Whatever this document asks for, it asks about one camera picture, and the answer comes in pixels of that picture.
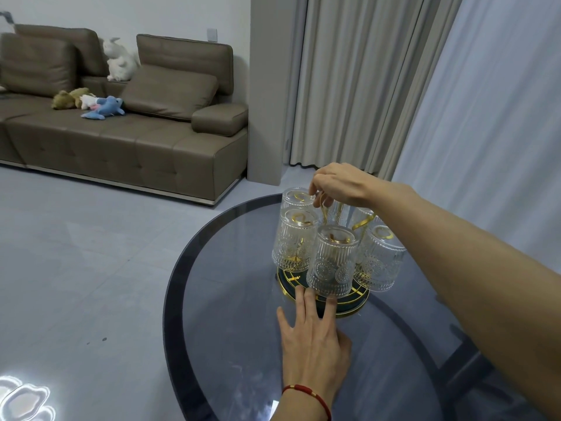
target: brown leather sofa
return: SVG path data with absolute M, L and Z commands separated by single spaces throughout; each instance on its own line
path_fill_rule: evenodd
M 107 81 L 92 30 L 17 25 L 2 36 L 0 163 L 214 205 L 247 166 L 247 107 L 233 92 L 224 44 L 140 34 L 141 67 Z M 86 86 L 120 96 L 125 116 L 55 111 L 52 96 Z

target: forearm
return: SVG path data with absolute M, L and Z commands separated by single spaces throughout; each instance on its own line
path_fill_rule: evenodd
M 371 200 L 483 354 L 561 419 L 561 276 L 408 186 Z
M 297 390 L 286 390 L 271 421 L 326 421 L 323 406 L 312 396 Z

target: brown plush toy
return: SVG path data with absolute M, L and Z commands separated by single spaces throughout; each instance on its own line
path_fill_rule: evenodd
M 80 89 L 76 89 L 71 91 L 59 91 L 58 94 L 53 98 L 53 103 L 51 107 L 53 109 L 74 109 L 80 108 L 82 106 L 82 101 L 80 100 L 80 96 L 88 94 L 93 96 L 90 93 L 90 89 L 87 87 L 82 87 Z

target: floor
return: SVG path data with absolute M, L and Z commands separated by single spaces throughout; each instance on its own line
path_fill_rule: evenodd
M 0 401 L 21 382 L 45 421 L 183 421 L 162 344 L 177 258 L 216 215 L 313 173 L 244 179 L 208 208 L 0 167 Z

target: sofa armrest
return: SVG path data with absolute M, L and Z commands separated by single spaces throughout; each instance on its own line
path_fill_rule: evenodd
M 191 127 L 197 133 L 231 137 L 247 126 L 247 106 L 241 103 L 220 103 L 193 112 Z

